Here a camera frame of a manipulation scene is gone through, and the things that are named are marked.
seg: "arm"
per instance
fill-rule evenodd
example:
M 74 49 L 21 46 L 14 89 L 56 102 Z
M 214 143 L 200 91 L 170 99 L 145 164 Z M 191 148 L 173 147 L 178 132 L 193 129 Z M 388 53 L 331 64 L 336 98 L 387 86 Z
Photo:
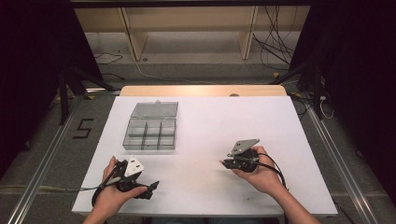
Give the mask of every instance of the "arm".
M 267 154 L 263 147 L 253 147 L 258 153 Z M 260 162 L 271 165 L 274 163 L 266 156 L 260 155 Z M 241 170 L 233 170 L 239 177 L 245 179 L 256 190 L 267 193 L 273 197 L 282 207 L 291 223 L 319 223 L 280 183 L 277 174 L 265 167 L 258 166 L 252 173 L 245 173 Z
M 116 163 L 116 158 L 112 157 L 104 170 L 103 180 L 111 173 Z M 120 192 L 114 185 L 105 187 L 96 199 L 95 206 L 85 219 L 84 224 L 105 223 L 108 218 L 117 214 L 124 203 L 146 190 L 146 187 L 139 187 L 127 192 Z

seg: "wrist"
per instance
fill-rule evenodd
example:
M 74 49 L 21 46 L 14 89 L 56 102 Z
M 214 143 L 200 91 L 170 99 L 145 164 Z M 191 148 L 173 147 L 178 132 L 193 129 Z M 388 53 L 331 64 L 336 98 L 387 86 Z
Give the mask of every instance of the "wrist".
M 95 210 L 92 209 L 90 214 L 85 218 L 83 224 L 103 224 L 107 219 L 108 217 L 104 216 L 103 213 L 95 212 Z
M 274 199 L 282 198 L 285 195 L 290 194 L 285 186 L 283 186 L 281 183 L 273 185 L 269 190 L 267 190 L 266 193 Z

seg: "white table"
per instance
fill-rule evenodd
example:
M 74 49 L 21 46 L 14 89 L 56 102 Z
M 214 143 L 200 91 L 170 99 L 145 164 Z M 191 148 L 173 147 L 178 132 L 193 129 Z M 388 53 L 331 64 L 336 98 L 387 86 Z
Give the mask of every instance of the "white table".
M 160 180 L 150 200 L 131 200 L 119 214 L 146 217 L 281 217 L 268 195 L 225 169 L 219 160 L 237 140 L 259 138 L 280 166 L 290 192 L 315 216 L 337 211 L 288 96 L 117 97 L 82 187 L 94 187 L 112 155 L 131 154 L 122 141 L 136 103 L 178 102 L 173 155 L 136 155 L 142 184 Z M 91 210 L 92 191 L 78 194 L 75 213 Z

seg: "clear plastic box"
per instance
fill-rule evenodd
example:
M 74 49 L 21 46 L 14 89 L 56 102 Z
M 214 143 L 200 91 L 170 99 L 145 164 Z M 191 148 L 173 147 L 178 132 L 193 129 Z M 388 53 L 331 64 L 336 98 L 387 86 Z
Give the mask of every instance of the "clear plastic box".
M 178 102 L 138 103 L 123 146 L 134 154 L 172 153 L 176 145 Z

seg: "wire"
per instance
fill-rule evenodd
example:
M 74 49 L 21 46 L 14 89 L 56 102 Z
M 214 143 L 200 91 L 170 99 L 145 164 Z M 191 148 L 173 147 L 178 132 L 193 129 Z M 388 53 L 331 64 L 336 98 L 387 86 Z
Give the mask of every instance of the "wire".
M 56 188 L 53 186 L 45 186 L 42 185 L 38 187 L 38 192 L 80 192 L 84 190 L 91 190 L 91 189 L 97 189 L 98 187 L 95 188 L 81 188 L 81 189 L 70 189 L 70 188 Z M 19 191 L 19 190 L 25 190 L 26 186 L 24 185 L 7 185 L 7 186 L 0 186 L 0 189 L 8 189 L 8 191 Z
M 297 9 L 298 9 L 298 7 L 296 7 L 296 10 L 294 11 L 293 23 L 291 24 L 291 27 L 290 27 L 290 30 L 289 30 L 288 34 L 283 38 L 283 41 L 285 41 L 286 38 L 288 38 L 288 36 L 290 35 L 291 31 L 293 30 L 293 26 L 294 26 L 294 23 L 296 22 L 296 18 L 297 18 Z
M 311 105 L 313 104 L 313 99 L 309 99 L 309 98 L 304 98 L 304 97 L 300 97 L 298 95 L 299 92 L 293 93 L 293 92 L 287 92 L 287 95 L 290 96 L 290 99 L 292 101 L 296 101 L 296 102 L 300 102 L 303 107 L 304 107 L 304 111 L 299 113 L 297 112 L 297 115 L 299 115 L 299 119 L 302 120 L 303 117 L 305 116 L 305 114 L 308 112 L 308 110 L 310 109 Z
M 298 82 L 299 80 L 294 80 L 294 81 L 290 81 L 290 82 L 284 82 L 284 83 L 282 83 L 282 86 L 284 86 L 284 85 L 289 85 L 289 84 L 291 84 L 291 83 L 294 83 L 294 82 Z
M 97 58 L 100 58 L 100 57 L 102 57 L 102 56 L 105 55 L 105 54 L 108 54 L 108 55 L 111 55 L 111 56 L 116 56 L 116 57 L 119 57 L 119 58 L 117 58 L 117 59 L 115 59 L 115 60 L 113 60 L 113 61 L 110 61 L 109 63 L 99 63 L 99 64 L 110 64 L 110 63 L 114 63 L 114 62 L 116 62 L 116 61 L 118 61 L 119 59 L 122 58 L 122 55 L 120 55 L 120 54 L 112 54 L 112 53 L 107 53 L 107 52 L 101 53 L 101 54 L 99 54 L 98 56 L 95 56 L 95 58 L 96 58 L 96 59 L 97 59 Z
M 268 168 L 268 169 L 274 171 L 275 173 L 277 173 L 277 174 L 280 176 L 280 179 L 282 180 L 282 185 L 283 185 L 283 187 L 285 187 L 285 189 L 286 189 L 285 177 L 283 176 L 282 171 L 280 170 L 279 166 L 276 164 L 276 162 L 274 161 L 274 159 L 272 159 L 268 154 L 265 154 L 265 153 L 258 153 L 258 155 L 259 155 L 259 156 L 260 156 L 260 155 L 266 156 L 266 157 L 268 157 L 268 159 L 270 159 L 270 160 L 274 163 L 274 165 L 276 166 L 277 169 L 274 168 L 274 167 L 272 167 L 272 166 L 270 166 L 270 165 L 267 165 L 267 164 L 264 164 L 264 163 L 261 163 L 261 162 L 256 161 L 260 166 L 263 166 L 263 167 L 265 167 L 265 168 Z
M 165 77 L 155 77 L 151 75 L 146 75 L 143 74 L 142 70 L 140 70 L 139 64 L 136 62 L 136 60 L 133 60 L 134 63 L 136 64 L 137 70 L 139 71 L 140 75 L 142 77 L 151 77 L 151 78 L 157 78 L 160 80 L 165 80 L 165 81 L 186 81 L 186 82 L 198 82 L 198 83 L 206 83 L 206 84 L 212 84 L 212 85 L 219 85 L 218 83 L 215 82 L 210 82 L 210 81 L 193 81 L 193 80 L 188 80 L 188 79 L 183 79 L 183 78 L 165 78 Z
M 320 110 L 321 110 L 323 116 L 324 116 L 326 119 L 332 119 L 332 117 L 334 117 L 334 110 L 332 111 L 332 115 L 329 116 L 329 117 L 327 117 L 326 113 L 323 111 L 323 108 L 322 108 L 323 101 L 324 101 L 324 100 L 321 100 L 321 101 L 320 101 Z
M 114 73 L 102 73 L 103 76 L 113 76 L 113 77 L 118 77 L 121 80 L 125 80 L 125 77 L 120 77 Z
M 265 40 L 265 42 L 268 40 L 269 36 L 271 36 L 273 38 L 273 40 L 279 45 L 279 48 L 280 49 L 282 49 L 282 47 L 285 48 L 285 51 L 291 57 L 291 54 L 288 52 L 289 48 L 286 47 L 285 43 L 283 42 L 282 38 L 280 38 L 280 35 L 279 35 L 279 30 L 278 30 L 278 26 L 277 26 L 277 18 L 278 18 L 278 15 L 279 15 L 279 6 L 275 7 L 275 10 L 273 11 L 273 17 L 270 16 L 267 7 L 264 7 L 264 9 L 265 9 L 265 12 L 267 13 L 268 19 L 271 22 L 270 34 L 268 35 L 268 37 Z M 281 53 L 282 53 L 283 57 L 286 60 L 285 51 L 282 50 Z
M 269 44 L 267 44 L 267 43 L 265 43 L 265 42 L 260 41 L 260 40 L 256 37 L 256 35 L 254 35 L 254 34 L 253 34 L 253 38 L 254 38 L 254 39 L 259 43 L 259 45 L 262 47 L 262 51 L 265 49 L 265 50 L 267 51 L 267 53 L 268 53 L 268 52 L 271 53 L 272 55 L 274 55 L 275 57 L 277 57 L 277 58 L 278 58 L 280 61 L 282 61 L 283 63 L 290 64 L 288 61 L 286 61 L 286 59 L 282 59 L 281 57 L 279 57 L 277 54 L 275 54 L 273 51 L 271 51 L 271 50 L 268 49 L 267 47 L 276 49 L 276 50 L 278 50 L 278 51 L 282 51 L 282 49 L 277 49 L 276 47 L 273 47 L 273 46 L 271 46 L 271 45 L 269 45 Z

